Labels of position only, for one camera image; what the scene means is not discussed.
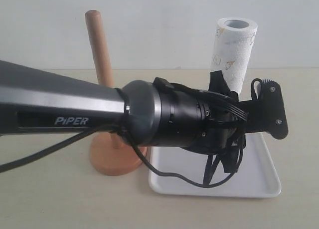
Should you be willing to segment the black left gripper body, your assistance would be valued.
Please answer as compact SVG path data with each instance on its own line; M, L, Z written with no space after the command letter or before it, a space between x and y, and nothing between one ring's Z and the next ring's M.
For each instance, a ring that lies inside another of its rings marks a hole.
M238 102L159 77L153 88L155 146L217 155L250 133L266 132L277 140L288 135L281 88L273 80L254 79L251 99Z

